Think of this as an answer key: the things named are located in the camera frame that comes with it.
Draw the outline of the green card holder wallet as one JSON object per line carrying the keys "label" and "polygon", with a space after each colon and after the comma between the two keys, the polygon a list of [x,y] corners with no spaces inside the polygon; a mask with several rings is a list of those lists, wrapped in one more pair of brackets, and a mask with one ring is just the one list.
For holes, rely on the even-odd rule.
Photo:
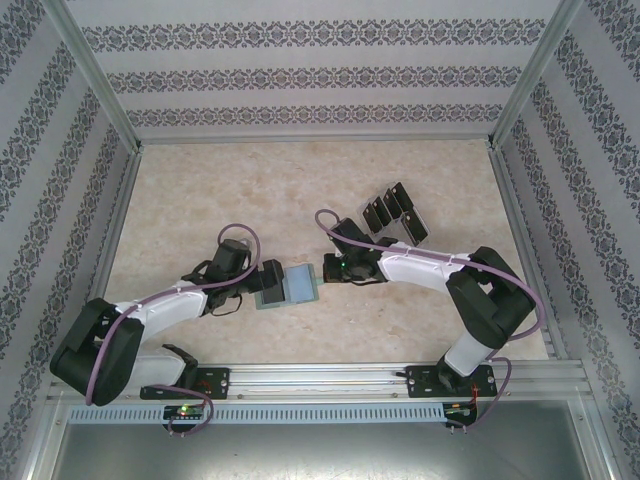
{"label": "green card holder wallet", "polygon": [[286,301],[280,305],[267,304],[267,291],[255,295],[257,310],[266,310],[314,302],[319,299],[318,285],[322,281],[315,276],[311,263],[284,268],[282,284],[285,288]]}

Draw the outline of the small controller board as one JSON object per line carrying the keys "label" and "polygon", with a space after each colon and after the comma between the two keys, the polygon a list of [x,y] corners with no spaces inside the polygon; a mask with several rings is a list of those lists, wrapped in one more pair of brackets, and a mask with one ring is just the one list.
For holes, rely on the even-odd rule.
{"label": "small controller board", "polygon": [[448,427],[470,427],[478,418],[477,403],[475,401],[444,403],[443,409]]}
{"label": "small controller board", "polygon": [[162,423],[195,426],[204,420],[206,412],[207,409],[202,404],[169,405],[163,409]]}

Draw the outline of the grey metal panel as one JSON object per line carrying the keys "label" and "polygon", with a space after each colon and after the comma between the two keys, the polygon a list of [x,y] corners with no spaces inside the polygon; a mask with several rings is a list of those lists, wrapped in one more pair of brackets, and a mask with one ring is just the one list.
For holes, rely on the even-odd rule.
{"label": "grey metal panel", "polygon": [[600,480],[575,436],[496,424],[222,425],[172,438],[159,426],[73,425],[53,480]]}

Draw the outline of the long aluminium base rail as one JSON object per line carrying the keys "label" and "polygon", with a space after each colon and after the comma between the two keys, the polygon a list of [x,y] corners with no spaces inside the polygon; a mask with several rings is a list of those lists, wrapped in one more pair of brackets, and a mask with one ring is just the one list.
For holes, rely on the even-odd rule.
{"label": "long aluminium base rail", "polygon": [[[590,397],[592,387],[584,367],[570,360],[493,359],[497,393],[506,400],[566,399]],[[361,401],[416,399],[418,401],[469,401],[462,398],[410,398],[407,382],[397,376],[409,366],[402,363],[270,364],[207,366],[228,368],[227,401]]]}

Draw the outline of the aluminium frame rail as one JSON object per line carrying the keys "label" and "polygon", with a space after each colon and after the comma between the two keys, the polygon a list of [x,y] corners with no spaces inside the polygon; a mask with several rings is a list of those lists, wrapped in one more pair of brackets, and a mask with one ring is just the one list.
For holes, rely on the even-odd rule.
{"label": "aluminium frame rail", "polygon": [[63,251],[58,293],[64,309],[53,359],[77,347],[76,316],[92,296],[106,291],[139,163],[135,153],[103,149],[91,171]]}
{"label": "aluminium frame rail", "polygon": [[555,311],[535,255],[533,243],[529,237],[525,222],[526,218],[520,208],[507,166],[501,152],[491,144],[487,145],[487,151],[522,265],[523,278],[536,291],[545,307],[545,325],[540,328],[540,331],[547,347],[547,353],[550,358],[568,360],[570,356],[562,341],[561,332],[555,318]]}

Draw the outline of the aluminium frame post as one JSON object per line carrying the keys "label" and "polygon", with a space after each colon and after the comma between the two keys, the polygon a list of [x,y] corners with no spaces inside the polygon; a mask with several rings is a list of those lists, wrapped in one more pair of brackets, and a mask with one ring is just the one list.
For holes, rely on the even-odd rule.
{"label": "aluminium frame post", "polygon": [[141,140],[74,19],[66,0],[41,0],[41,2],[127,150],[137,153]]}
{"label": "aluminium frame post", "polygon": [[594,400],[568,402],[571,419],[590,480],[620,480],[620,470]]}
{"label": "aluminium frame post", "polygon": [[518,115],[524,108],[536,84],[539,82],[553,52],[569,28],[584,0],[560,0],[534,52],[525,66],[516,86],[507,100],[494,130],[488,136],[487,146],[496,150],[501,146]]}
{"label": "aluminium frame post", "polygon": [[48,400],[38,423],[21,480],[51,480],[65,435],[69,408]]}

